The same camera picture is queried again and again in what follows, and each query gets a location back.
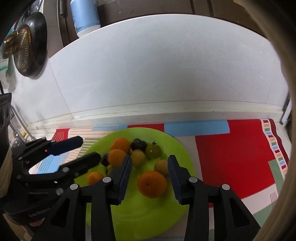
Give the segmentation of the small orange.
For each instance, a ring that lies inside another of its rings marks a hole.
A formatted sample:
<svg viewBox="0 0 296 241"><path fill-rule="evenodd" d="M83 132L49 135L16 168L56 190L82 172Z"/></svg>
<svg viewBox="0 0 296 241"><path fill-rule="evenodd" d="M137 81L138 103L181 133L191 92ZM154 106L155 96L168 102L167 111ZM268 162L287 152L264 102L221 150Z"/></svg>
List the small orange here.
<svg viewBox="0 0 296 241"><path fill-rule="evenodd" d="M103 178L104 178L103 174L94 171L94 172L91 172L91 173L88 174L87 183L88 183L88 185L94 185L98 181L102 180Z"/></svg>

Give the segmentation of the dark plum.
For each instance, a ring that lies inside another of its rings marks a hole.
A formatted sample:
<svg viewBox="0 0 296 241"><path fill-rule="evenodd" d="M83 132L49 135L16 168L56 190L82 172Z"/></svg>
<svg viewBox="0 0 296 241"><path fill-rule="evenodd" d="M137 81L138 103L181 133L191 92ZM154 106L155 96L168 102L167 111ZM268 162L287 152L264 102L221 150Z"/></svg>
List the dark plum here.
<svg viewBox="0 0 296 241"><path fill-rule="evenodd" d="M105 167L107 167L109 165L108 162L108 153L105 153L101 156L101 164Z"/></svg>
<svg viewBox="0 0 296 241"><path fill-rule="evenodd" d="M130 147L132 149L132 151L135 150L141 150L142 152L145 152L146 148L147 148L147 143L143 140L141 140L140 138L135 138L132 143L130 144Z"/></svg>

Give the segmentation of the orange mandarin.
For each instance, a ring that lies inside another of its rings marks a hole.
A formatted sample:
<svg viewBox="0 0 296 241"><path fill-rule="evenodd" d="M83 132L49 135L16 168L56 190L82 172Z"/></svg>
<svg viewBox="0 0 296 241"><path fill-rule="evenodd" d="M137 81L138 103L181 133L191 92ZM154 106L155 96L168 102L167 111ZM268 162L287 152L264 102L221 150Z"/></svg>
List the orange mandarin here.
<svg viewBox="0 0 296 241"><path fill-rule="evenodd" d="M110 153L108 154L108 163L113 168L118 168L123 163L125 156L126 156L126 152L124 152L123 150L120 150L120 149L111 150Z"/></svg>

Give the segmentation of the orange tangerine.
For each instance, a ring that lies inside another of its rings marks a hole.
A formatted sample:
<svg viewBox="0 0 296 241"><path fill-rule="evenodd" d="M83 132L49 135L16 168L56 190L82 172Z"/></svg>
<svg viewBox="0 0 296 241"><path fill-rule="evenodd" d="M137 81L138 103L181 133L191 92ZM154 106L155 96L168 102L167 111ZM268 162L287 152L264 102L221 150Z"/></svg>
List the orange tangerine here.
<svg viewBox="0 0 296 241"><path fill-rule="evenodd" d="M122 150L128 154L130 152L130 142L126 138L117 138L110 147L111 151L115 149Z"/></svg>

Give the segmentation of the yellow-green fruit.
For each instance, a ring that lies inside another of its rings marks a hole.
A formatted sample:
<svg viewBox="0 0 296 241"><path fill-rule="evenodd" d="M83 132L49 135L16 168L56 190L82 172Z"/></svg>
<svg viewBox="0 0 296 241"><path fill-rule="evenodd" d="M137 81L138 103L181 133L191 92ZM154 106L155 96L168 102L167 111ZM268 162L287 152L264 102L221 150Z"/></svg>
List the yellow-green fruit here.
<svg viewBox="0 0 296 241"><path fill-rule="evenodd" d="M141 150L135 150L130 155L133 166L143 165L146 161L145 153Z"/></svg>

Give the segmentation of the large orange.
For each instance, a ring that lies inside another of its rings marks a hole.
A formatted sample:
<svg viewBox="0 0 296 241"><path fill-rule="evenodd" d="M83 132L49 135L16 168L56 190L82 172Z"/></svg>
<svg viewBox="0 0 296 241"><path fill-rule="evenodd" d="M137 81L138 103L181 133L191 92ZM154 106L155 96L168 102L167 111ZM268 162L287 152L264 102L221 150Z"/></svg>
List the large orange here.
<svg viewBox="0 0 296 241"><path fill-rule="evenodd" d="M138 191L147 198L158 198L167 189L167 181L163 174L157 171L146 171L137 180Z"/></svg>

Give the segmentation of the green lime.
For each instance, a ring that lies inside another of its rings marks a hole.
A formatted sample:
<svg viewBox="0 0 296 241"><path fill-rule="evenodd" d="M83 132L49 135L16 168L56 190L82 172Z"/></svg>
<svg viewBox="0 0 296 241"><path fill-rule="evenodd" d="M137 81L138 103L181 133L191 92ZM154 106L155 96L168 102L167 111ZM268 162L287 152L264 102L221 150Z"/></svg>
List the green lime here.
<svg viewBox="0 0 296 241"><path fill-rule="evenodd" d="M159 158L161 154L161 147L156 142L152 142L145 150L145 155L150 160Z"/></svg>

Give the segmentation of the pale yellow fruit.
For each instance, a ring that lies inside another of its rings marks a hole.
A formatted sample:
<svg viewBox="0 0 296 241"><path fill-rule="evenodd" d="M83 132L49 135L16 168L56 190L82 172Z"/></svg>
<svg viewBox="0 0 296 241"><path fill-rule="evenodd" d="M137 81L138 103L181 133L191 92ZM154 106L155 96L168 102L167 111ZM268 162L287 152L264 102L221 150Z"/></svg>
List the pale yellow fruit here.
<svg viewBox="0 0 296 241"><path fill-rule="evenodd" d="M158 160L154 165L154 170L161 173L164 176L169 174L168 171L168 161L167 160Z"/></svg>

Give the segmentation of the green citrus fruit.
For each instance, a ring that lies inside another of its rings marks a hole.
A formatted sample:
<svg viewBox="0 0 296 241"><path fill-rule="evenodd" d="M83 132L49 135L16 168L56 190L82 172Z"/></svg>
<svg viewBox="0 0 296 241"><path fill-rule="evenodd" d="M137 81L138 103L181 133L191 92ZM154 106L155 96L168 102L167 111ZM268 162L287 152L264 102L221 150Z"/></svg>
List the green citrus fruit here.
<svg viewBox="0 0 296 241"><path fill-rule="evenodd" d="M112 174L112 171L113 171L113 167L111 165L108 165L106 167L106 176L110 176Z"/></svg>

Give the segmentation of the colourful patchwork tablecloth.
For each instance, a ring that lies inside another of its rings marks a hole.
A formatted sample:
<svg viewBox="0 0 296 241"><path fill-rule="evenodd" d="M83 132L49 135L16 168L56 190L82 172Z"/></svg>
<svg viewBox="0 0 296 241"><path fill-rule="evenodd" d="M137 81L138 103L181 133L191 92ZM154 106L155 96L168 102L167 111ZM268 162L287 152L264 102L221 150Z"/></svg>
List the colourful patchwork tablecloth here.
<svg viewBox="0 0 296 241"><path fill-rule="evenodd" d="M194 176L211 186L228 184L263 225L283 186L289 162L272 119L212 120L189 123L108 126L59 129L54 140L81 136L88 131L118 131L125 128L152 128L181 143L194 167ZM78 157L82 147L60 156L48 156L30 173L52 173ZM169 230L146 240L182 240L187 212Z"/></svg>

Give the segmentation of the green plate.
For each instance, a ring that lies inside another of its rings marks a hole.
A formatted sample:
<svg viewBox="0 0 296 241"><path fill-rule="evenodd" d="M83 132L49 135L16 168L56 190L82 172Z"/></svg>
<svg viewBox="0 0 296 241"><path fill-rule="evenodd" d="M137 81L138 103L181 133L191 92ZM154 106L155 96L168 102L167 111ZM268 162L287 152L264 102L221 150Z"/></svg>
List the green plate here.
<svg viewBox="0 0 296 241"><path fill-rule="evenodd" d="M125 128L118 131L88 131L82 134L84 144L79 155L98 152L103 155L110 151L117 138L133 141L135 138L151 144L156 142L162 149L161 158L175 155L180 166L194 174L191 158L175 138L152 128ZM171 181L167 180L166 192L158 198L147 198L137 189L140 174L154 169L155 160L132 169L125 198L119 206L111 206L115 237L117 240L145 240L169 230L188 210L175 199Z"/></svg>

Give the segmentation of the teal white box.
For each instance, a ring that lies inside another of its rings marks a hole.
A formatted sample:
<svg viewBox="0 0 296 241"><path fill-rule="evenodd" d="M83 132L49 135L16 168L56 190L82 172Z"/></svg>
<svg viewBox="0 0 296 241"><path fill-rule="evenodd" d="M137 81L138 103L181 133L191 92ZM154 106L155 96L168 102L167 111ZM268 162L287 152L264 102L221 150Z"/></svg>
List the teal white box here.
<svg viewBox="0 0 296 241"><path fill-rule="evenodd" d="M13 58L3 59L1 57L1 82L4 86L9 85L9 79L13 73Z"/></svg>

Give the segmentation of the metal colander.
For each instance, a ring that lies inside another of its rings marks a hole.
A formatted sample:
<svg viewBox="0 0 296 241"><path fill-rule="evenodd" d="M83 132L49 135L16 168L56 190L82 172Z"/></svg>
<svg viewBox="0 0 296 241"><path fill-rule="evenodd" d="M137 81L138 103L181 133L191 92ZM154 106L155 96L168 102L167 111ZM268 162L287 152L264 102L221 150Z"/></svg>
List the metal colander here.
<svg viewBox="0 0 296 241"><path fill-rule="evenodd" d="M9 34L2 44L2 58L13 57L16 68L20 73L27 73L32 56L32 36L28 25L23 24L18 30Z"/></svg>

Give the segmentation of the white dish rack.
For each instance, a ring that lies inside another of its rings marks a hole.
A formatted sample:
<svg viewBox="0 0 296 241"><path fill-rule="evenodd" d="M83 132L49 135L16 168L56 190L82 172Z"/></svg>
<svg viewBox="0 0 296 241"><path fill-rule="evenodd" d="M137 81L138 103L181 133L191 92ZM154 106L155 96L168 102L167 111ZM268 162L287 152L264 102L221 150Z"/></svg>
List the white dish rack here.
<svg viewBox="0 0 296 241"><path fill-rule="evenodd" d="M291 101L290 95L288 94L285 104L283 106L282 116L280 119L280 123L282 126L287 125L291 111L292 111L292 101Z"/></svg>

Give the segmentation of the dark wooden cabinet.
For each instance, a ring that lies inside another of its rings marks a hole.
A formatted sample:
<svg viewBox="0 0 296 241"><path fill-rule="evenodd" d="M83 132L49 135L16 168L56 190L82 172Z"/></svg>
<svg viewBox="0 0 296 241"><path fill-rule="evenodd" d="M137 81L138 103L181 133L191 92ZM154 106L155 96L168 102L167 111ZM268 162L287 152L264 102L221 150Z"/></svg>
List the dark wooden cabinet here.
<svg viewBox="0 0 296 241"><path fill-rule="evenodd" d="M192 14L229 21L265 36L247 11L231 0L95 1L95 4L102 27L140 16Z"/></svg>

